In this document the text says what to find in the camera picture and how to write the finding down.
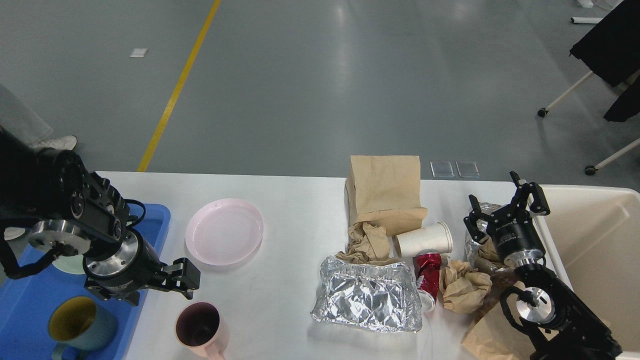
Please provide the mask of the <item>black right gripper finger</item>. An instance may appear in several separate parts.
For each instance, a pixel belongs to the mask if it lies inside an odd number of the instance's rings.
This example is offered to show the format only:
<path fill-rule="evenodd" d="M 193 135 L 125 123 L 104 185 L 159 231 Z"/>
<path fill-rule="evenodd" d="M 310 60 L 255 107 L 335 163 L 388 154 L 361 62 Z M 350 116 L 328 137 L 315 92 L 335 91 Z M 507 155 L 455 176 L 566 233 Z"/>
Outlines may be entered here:
<path fill-rule="evenodd" d="M 516 190 L 509 203 L 509 214 L 516 219 L 551 214 L 550 206 L 542 187 L 536 182 L 526 182 L 516 171 L 509 172 Z"/>
<path fill-rule="evenodd" d="M 494 224 L 496 219 L 493 214 L 486 214 L 482 212 L 480 202 L 475 195 L 469 194 L 468 199 L 470 201 L 471 211 L 462 219 L 462 221 L 464 222 L 471 239 L 480 245 L 484 245 L 487 243 L 490 236 L 487 235 L 485 231 L 481 231 L 478 228 L 478 221 L 485 221 L 486 228 L 489 228 L 489 224 Z"/>

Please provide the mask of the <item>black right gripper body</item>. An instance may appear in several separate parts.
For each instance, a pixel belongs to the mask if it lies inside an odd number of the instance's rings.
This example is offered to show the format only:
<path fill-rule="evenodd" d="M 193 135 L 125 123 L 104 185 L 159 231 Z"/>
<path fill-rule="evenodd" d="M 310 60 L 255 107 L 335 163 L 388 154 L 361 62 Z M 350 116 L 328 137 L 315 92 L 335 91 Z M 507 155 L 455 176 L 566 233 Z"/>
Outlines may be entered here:
<path fill-rule="evenodd" d="M 487 234 L 498 258 L 508 267 L 535 264 L 546 255 L 528 210 L 496 210 L 487 222 Z"/>

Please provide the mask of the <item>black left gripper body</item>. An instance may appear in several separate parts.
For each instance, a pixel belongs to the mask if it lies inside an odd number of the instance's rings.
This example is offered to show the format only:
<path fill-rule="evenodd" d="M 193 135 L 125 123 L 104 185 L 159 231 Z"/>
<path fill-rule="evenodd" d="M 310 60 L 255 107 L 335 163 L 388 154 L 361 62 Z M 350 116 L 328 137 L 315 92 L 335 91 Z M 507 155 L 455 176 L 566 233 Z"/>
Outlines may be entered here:
<path fill-rule="evenodd" d="M 150 287 L 165 265 L 137 230 L 128 230 L 114 254 L 103 260 L 84 261 L 86 279 L 83 287 L 100 300 L 115 298 L 138 306 L 138 291 Z"/>

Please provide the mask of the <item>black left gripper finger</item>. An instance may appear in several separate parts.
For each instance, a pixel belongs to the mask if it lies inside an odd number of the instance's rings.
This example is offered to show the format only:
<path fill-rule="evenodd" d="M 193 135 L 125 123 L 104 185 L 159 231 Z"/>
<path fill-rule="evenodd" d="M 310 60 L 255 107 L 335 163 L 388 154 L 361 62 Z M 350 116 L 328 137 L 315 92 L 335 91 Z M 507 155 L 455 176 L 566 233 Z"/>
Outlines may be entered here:
<path fill-rule="evenodd" d="M 172 264 L 162 265 L 160 288 L 167 292 L 178 292 L 187 300 L 194 298 L 194 292 L 201 287 L 201 271 L 187 257 L 181 257 Z"/>

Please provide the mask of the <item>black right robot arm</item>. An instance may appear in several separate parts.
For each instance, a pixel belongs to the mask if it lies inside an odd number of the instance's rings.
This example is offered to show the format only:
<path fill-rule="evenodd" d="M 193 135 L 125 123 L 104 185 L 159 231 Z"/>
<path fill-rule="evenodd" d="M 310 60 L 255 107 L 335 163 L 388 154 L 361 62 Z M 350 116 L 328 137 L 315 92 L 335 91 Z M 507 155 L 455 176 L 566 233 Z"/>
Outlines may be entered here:
<path fill-rule="evenodd" d="M 471 238 L 480 244 L 490 240 L 524 285 L 501 292 L 503 315 L 531 341 L 532 360 L 615 360 L 622 347 L 610 328 L 546 265 L 546 248 L 533 224 L 535 215 L 551 212 L 542 187 L 515 171 L 510 178 L 515 192 L 508 204 L 484 213 L 471 194 L 463 219 Z"/>

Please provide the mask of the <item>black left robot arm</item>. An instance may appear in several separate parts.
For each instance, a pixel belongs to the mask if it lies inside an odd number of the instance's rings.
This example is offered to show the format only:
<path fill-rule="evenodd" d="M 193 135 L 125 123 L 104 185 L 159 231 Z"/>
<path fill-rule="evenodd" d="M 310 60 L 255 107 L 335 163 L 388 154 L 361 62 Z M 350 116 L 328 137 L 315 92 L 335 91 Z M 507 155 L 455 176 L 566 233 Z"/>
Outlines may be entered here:
<path fill-rule="evenodd" d="M 71 150 L 32 149 L 1 131 L 1 230 L 26 230 L 42 256 L 20 265 L 7 240 L 1 266 L 10 280 L 41 273 L 64 256 L 82 256 L 85 289 L 102 300 L 137 306 L 140 290 L 178 292 L 192 300 L 201 271 L 181 257 L 171 264 L 137 230 L 146 205 L 121 196 Z"/>

